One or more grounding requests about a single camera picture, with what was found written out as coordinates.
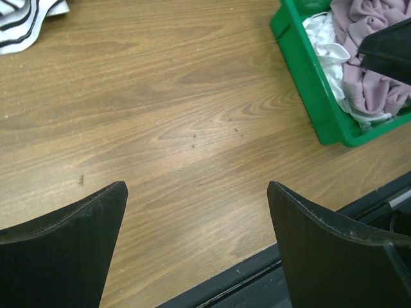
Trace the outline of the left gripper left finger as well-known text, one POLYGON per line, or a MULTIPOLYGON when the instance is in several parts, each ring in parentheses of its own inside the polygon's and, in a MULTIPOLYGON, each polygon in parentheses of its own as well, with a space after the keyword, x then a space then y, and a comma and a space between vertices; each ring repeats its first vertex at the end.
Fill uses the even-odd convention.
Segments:
POLYGON ((98 307, 128 198, 114 182, 1 230, 1 307, 98 307))

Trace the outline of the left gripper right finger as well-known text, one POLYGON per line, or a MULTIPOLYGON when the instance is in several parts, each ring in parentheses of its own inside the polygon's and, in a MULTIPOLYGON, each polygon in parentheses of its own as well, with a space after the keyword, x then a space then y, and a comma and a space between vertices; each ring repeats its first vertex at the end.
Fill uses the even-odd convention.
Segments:
POLYGON ((410 236, 267 189, 293 307, 410 307, 410 236))

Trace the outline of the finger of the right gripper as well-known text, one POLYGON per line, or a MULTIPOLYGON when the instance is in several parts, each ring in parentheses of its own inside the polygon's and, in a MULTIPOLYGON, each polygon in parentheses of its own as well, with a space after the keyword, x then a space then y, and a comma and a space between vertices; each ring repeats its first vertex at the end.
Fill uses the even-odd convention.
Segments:
POLYGON ((410 19, 366 36, 358 54, 363 68, 410 85, 410 19))

